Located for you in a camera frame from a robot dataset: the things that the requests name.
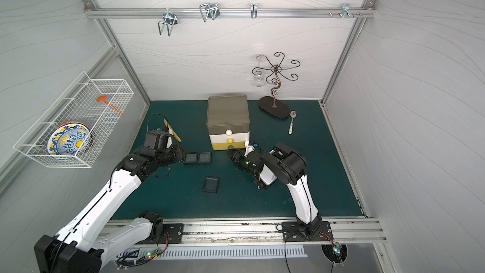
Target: wooden spatula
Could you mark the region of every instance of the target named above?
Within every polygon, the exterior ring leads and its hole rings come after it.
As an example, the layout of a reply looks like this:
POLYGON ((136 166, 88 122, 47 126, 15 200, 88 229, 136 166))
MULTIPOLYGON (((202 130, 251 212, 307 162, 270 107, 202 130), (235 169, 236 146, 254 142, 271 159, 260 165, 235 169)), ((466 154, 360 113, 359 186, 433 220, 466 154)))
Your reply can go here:
POLYGON ((174 133, 174 137, 175 137, 175 139, 176 139, 176 140, 177 140, 179 143, 181 143, 181 142, 182 142, 182 139, 180 139, 180 137, 179 137, 177 134, 175 134, 175 131, 172 129, 172 127, 170 126, 170 124, 168 124, 167 119, 163 119, 163 122, 165 123, 165 126, 167 126, 169 129, 171 129, 171 130, 172 130, 172 132, 174 133))

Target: black cable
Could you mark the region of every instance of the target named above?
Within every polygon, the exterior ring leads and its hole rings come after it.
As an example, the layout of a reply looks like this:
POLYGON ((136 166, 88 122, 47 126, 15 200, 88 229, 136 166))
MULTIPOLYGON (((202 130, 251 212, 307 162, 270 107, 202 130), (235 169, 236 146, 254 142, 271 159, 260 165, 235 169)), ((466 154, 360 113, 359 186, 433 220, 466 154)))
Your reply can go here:
POLYGON ((285 249, 285 262, 286 262, 286 267, 288 268, 288 272, 289 272, 289 273, 292 273, 292 271, 289 269, 289 266, 288 266, 288 258, 286 258, 286 241, 287 241, 287 240, 288 240, 290 237, 295 236, 296 234, 298 234, 298 233, 291 234, 290 236, 288 236, 288 237, 285 239, 285 245, 284 245, 284 249, 285 249))
POLYGON ((126 255, 125 255, 125 256, 123 256, 123 257, 118 258, 118 260, 116 260, 116 261, 115 261, 116 266, 117 266, 118 268, 122 268, 122 267, 123 267, 123 268, 131 268, 131 267, 137 267, 137 266, 141 266, 141 265, 144 265, 144 264, 146 264, 147 262, 151 261, 152 259, 154 259, 154 258, 155 258, 155 256, 161 255, 163 252, 165 252, 165 251, 160 252, 160 246, 158 245, 158 242, 157 242, 156 240, 154 240, 153 238, 149 238, 149 240, 153 241, 153 242, 154 242, 154 243, 157 245, 157 252, 155 253, 154 257, 149 258, 149 259, 147 259, 146 261, 145 261, 145 259, 146 259, 146 258, 145 258, 145 257, 142 257, 142 258, 140 258, 140 259, 139 259, 139 260, 141 260, 141 261, 142 261, 142 262, 140 262, 140 263, 135 263, 135 262, 133 262, 133 264, 130 264, 130 263, 128 263, 128 264, 127 264, 127 261, 125 261, 125 259, 126 259, 127 257, 129 257, 130 255, 132 255, 132 254, 134 254, 134 253, 136 253, 136 252, 139 252, 139 251, 140 251, 140 250, 135 250, 135 251, 132 251, 132 252, 130 252, 130 253, 128 253, 128 254, 126 254, 126 255))
POLYGON ((168 173, 167 173, 167 175, 165 175, 164 177, 160 177, 160 176, 158 176, 158 175, 157 175, 157 171, 155 171, 155 172, 153 173, 153 175, 155 176, 155 178, 156 178, 156 179, 164 179, 164 178, 168 177, 168 176, 170 175, 170 173, 172 172, 172 170, 170 170, 170 166, 167 166, 167 168, 168 168, 168 173))
POLYGON ((253 141, 253 146, 254 146, 255 144, 257 144, 257 145, 258 145, 258 148, 259 148, 258 153, 261 153, 261 146, 259 145, 259 143, 257 143, 257 142, 255 142, 255 141, 253 141))
POLYGON ((49 270, 49 273, 52 273, 52 271, 54 270, 54 264, 56 263, 56 260, 57 260, 57 257, 59 256, 59 252, 61 251, 61 247, 64 243, 64 241, 67 239, 67 237, 71 234, 71 232, 69 232, 65 237, 64 239, 59 243, 59 248, 57 248, 57 252, 56 254, 54 255, 54 260, 52 261, 52 266, 51 266, 51 269, 49 270))
POLYGON ((160 116, 163 116, 163 117, 164 117, 164 118, 167 120, 167 124, 169 124, 169 123, 168 123, 168 118, 166 118, 166 117, 165 117, 165 115, 163 115, 163 114, 159 114, 159 113, 151 114, 151 115, 150 115, 150 117, 149 117, 149 118, 148 118, 148 120, 147 120, 147 132, 149 131, 150 119, 151 119, 153 116, 155 116, 155 115, 160 115, 160 116))
POLYGON ((311 224, 312 219, 311 219, 311 204, 310 204, 310 198, 308 198, 308 194, 306 193, 305 184, 303 183, 303 179, 301 179, 301 181, 302 181, 303 191, 305 191, 306 200, 308 201, 308 206, 310 207, 310 222, 309 223, 311 224))

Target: orange spatula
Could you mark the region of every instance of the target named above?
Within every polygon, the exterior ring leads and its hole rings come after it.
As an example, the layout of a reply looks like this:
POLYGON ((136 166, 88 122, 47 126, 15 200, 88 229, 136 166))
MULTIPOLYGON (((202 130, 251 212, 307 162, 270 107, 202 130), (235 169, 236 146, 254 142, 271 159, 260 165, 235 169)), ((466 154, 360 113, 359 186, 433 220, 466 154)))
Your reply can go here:
POLYGON ((109 105, 110 107, 113 108, 113 110, 115 110, 116 112, 120 113, 121 116, 124 116, 123 113, 119 112, 117 108, 115 108, 114 106, 112 106, 109 102, 106 101, 106 95, 102 95, 100 97, 98 97, 98 99, 96 100, 97 102, 102 102, 104 101, 107 105, 109 105))

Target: mounting plate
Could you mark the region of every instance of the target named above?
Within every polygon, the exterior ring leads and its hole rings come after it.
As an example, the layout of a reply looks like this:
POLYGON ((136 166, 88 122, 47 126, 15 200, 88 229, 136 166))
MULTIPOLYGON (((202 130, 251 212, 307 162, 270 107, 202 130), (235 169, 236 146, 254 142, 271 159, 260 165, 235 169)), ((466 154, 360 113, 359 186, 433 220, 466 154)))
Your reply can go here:
MULTIPOLYGON (((181 243, 183 234, 183 223, 164 223, 163 230, 168 233, 168 244, 181 243)), ((158 244, 165 244, 165 237, 158 244)), ((153 244, 153 240, 145 239, 136 244, 153 244)))
POLYGON ((367 0, 365 3, 366 9, 375 9, 375 0, 367 0))
POLYGON ((330 228, 330 223, 328 221, 322 221, 320 224, 320 227, 318 228, 318 231, 315 232, 315 234, 310 237, 309 240, 304 239, 301 237, 300 234, 296 234, 288 238, 291 234, 297 233, 298 232, 298 223, 295 221, 284 221, 281 223, 284 229, 289 230, 288 232, 282 232, 283 233, 283 240, 286 240, 287 242, 291 241, 328 241, 325 237, 322 237, 319 235, 319 232, 326 234, 331 240, 333 240, 333 234, 332 234, 332 229, 330 228))

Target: plastic drawer unit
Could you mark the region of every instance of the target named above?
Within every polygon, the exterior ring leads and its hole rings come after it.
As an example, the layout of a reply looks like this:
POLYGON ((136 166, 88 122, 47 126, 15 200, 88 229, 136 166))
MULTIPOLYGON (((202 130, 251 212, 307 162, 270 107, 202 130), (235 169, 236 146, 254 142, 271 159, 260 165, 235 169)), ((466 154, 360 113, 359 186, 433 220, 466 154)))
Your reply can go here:
POLYGON ((244 149, 249 140, 249 109, 246 95, 209 97, 207 130, 215 151, 244 149))

